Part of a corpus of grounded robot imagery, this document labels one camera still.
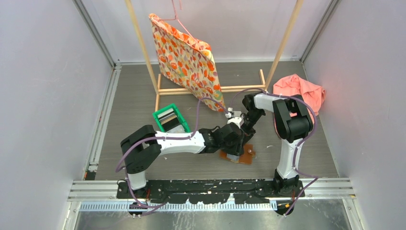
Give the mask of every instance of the patterned fabric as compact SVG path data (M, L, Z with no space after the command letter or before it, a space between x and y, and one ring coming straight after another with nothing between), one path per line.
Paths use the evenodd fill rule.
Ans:
M210 45L178 31L153 13L149 19L161 73L195 97L210 97L225 107ZM203 102L212 110L223 110L213 101Z

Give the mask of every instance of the green plastic crate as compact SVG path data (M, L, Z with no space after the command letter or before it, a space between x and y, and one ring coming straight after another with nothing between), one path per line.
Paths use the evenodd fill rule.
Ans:
M164 128L162 127L161 123L159 122L158 115L169 109L173 109L173 111L175 112L175 115L178 117L178 120L179 120L180 124L182 125L183 129L185 130L185 132L190 133L190 128L189 128L188 123L186 122L185 118L183 118L182 114L180 114L179 109L176 107L176 105L174 103L172 103L152 114L152 116L154 117L155 121L158 124L159 129L162 132L165 132Z

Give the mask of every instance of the pink hanger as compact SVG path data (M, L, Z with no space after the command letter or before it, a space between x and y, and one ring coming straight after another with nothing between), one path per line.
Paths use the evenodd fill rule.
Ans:
M172 6L173 6L173 11L175 12L175 18L174 18L174 19L161 19L161 20L163 20L163 21L173 21L173 20L177 20L177 21L179 22L179 24L180 24L180 25L185 29L185 31L189 34L189 36L194 39L194 41L196 42L196 45L197 45L197 46L200 46L199 43L197 42L197 40L189 33L189 31L185 28L185 26L180 22L180 20L179 20L179 18L178 18L178 12L176 12L175 3L173 2L173 0L172 0ZM180 6L180 10L182 10L182 1L181 1L181 0L179 0L179 6Z

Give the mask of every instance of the white wall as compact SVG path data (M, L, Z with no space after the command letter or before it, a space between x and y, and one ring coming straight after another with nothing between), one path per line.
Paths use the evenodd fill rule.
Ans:
M321 119L368 229L404 229L406 4L342 1L305 62Z
M296 0L183 0L180 21L208 42L215 60L274 59ZM114 60L144 58L124 0L83 0ZM157 60L148 15L173 18L170 0L132 0L149 57ZM330 0L306 0L282 59L302 56ZM180 30L176 21L168 21Z
M56 230L111 67L71 0L0 1L0 229Z

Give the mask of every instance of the wooden clothes rack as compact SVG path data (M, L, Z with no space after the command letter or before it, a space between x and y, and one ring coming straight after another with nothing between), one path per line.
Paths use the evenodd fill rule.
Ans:
M286 27L285 33L283 35L281 44L279 45L278 52L276 53L275 60L272 63L271 69L268 73L268 76L265 80L264 75L262 70L259 70L259 79L261 80L261 85L238 85L238 86L222 86L221 87L221 92L239 92L243 89L246 88L263 88L264 90L267 90L269 87L269 84L271 83L272 77L275 73L276 66L278 65L279 59L281 58L281 55L283 53L283 50L285 49L286 43L288 41L288 38L291 34L291 31L293 29L294 23L296 22L296 18L299 14L300 8L303 5L304 0L297 0L296 4L294 6L292 15L289 19L288 25ZM131 21L133 23L135 33L137 34L138 41L141 46L142 53L144 55L145 63L147 64L149 76L152 81L152 85L154 86L155 93L157 94L156 100L155 100L155 111L159 109L159 98L160 96L165 96L165 95L180 95L180 94L191 94L191 92L185 88L178 88L178 89L161 89L161 74L158 74L158 82L155 78L155 74L152 70L151 62L149 61L149 56L147 53L147 49L145 47L144 39L142 38L141 31L139 29L137 17L134 12L133 5L131 3L131 0L125 0L125 4L127 5L128 13L130 14Z

